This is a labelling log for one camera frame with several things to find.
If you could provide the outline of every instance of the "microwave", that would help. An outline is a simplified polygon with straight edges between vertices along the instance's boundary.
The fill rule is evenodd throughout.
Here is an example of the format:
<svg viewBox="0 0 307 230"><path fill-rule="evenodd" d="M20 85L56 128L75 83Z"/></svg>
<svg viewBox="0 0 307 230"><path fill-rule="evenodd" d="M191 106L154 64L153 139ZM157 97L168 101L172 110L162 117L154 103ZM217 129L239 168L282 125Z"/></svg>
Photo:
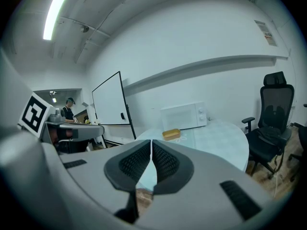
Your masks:
<svg viewBox="0 0 307 230"><path fill-rule="evenodd" d="M160 112L164 131L174 128L187 129L207 125L204 102L165 107Z"/></svg>

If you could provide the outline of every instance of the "black vent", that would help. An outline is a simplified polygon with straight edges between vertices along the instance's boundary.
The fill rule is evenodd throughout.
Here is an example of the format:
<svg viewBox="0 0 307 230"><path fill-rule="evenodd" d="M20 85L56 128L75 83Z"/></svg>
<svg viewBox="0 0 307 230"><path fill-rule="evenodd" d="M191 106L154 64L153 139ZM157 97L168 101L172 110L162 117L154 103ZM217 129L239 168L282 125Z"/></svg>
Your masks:
<svg viewBox="0 0 307 230"><path fill-rule="evenodd" d="M73 168L73 167L76 167L76 166L79 166L85 163L86 162L83 159L80 159L80 160L76 160L72 162L63 163L63 165L66 169L69 169L69 168Z"/></svg>
<svg viewBox="0 0 307 230"><path fill-rule="evenodd" d="M244 220L261 211L261 208L234 181L225 181L220 185Z"/></svg>

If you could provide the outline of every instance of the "fluorescent light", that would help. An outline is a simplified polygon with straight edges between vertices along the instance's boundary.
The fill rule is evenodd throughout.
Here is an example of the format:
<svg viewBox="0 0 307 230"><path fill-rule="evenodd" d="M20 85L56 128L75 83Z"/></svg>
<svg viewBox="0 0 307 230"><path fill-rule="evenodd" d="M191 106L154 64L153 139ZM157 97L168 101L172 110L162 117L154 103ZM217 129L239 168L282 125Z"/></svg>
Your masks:
<svg viewBox="0 0 307 230"><path fill-rule="evenodd" d="M64 0L53 0L46 19L43 39L51 40L53 27Z"/></svg>

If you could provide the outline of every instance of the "round table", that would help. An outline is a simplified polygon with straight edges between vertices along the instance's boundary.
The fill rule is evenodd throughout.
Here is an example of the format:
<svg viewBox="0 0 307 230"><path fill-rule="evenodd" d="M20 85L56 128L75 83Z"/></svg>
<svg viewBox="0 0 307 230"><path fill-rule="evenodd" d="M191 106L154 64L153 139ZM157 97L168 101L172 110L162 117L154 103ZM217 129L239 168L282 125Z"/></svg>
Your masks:
<svg viewBox="0 0 307 230"><path fill-rule="evenodd" d="M162 130L149 129L136 140L164 140ZM180 138L170 140L191 149L217 155L238 169L245 171L248 164L248 140L241 129L221 120L211 120L206 126L181 130ZM136 188L153 191L157 183L156 169L152 160L148 164Z"/></svg>

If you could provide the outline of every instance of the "office chair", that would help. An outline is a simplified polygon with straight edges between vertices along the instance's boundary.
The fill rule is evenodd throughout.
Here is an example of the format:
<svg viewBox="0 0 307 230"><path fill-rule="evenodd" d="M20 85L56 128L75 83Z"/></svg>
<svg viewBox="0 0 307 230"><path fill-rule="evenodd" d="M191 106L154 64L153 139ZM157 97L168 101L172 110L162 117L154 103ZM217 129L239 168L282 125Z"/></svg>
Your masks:
<svg viewBox="0 0 307 230"><path fill-rule="evenodd" d="M299 128L298 138L299 138L299 141L301 142L303 150L305 151L305 149L307 147L307 127L300 127ZM292 158L295 158L295 159L297 159L301 162L303 160L303 155L299 156L299 155L291 153L288 160L290 161ZM299 172L299 170L293 176L291 176L291 178L290 178L291 182L295 180L295 177L298 174L298 172Z"/></svg>
<svg viewBox="0 0 307 230"><path fill-rule="evenodd" d="M254 168L250 176L253 176L258 163L261 163L272 174L277 172L283 162L283 152L287 141L291 137L291 130L287 129L287 122L294 97L294 88L287 84L283 72L268 74L264 77L263 87L260 89L261 115L257 129L251 131L251 121L254 117L242 120L243 124L248 123L248 133L246 137L249 143L249 161L255 161ZM268 131L280 131L277 142L272 143L259 135L259 129L265 127ZM279 168L275 171L268 164L276 156L281 155Z"/></svg>

